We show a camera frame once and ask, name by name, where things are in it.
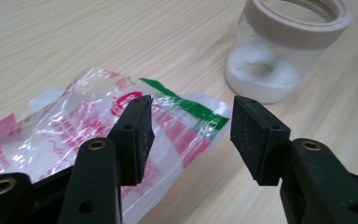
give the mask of plastic wrapper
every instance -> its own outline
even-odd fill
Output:
[[[144,179],[121,188],[124,223],[138,222],[228,129],[231,106],[207,95],[178,96],[155,80],[91,68],[58,101],[0,135],[0,174],[21,172],[37,182],[73,165],[83,142],[106,137],[128,102],[149,94],[156,138]],[[50,95],[42,94],[37,102],[49,102]]]

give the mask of light wood surface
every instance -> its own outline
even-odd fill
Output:
[[[0,1],[0,119],[99,66],[231,104],[224,66],[245,1]],[[358,174],[358,1],[353,22],[300,90],[267,108],[292,139],[328,145]],[[261,188],[226,138],[188,167],[141,223],[285,223],[279,188]]]

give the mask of transparent container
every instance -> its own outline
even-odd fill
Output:
[[[294,92],[325,50],[350,24],[340,0],[248,0],[227,59],[226,81],[262,104]]]

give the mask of transparent plastic bag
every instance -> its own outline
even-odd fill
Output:
[[[228,129],[231,106],[196,93],[184,99],[155,80],[91,68],[57,102],[0,135],[0,174],[26,173],[37,182],[73,165],[83,142],[107,136],[127,103],[149,94],[156,138],[144,179],[136,187],[121,188],[124,223],[138,222]]]

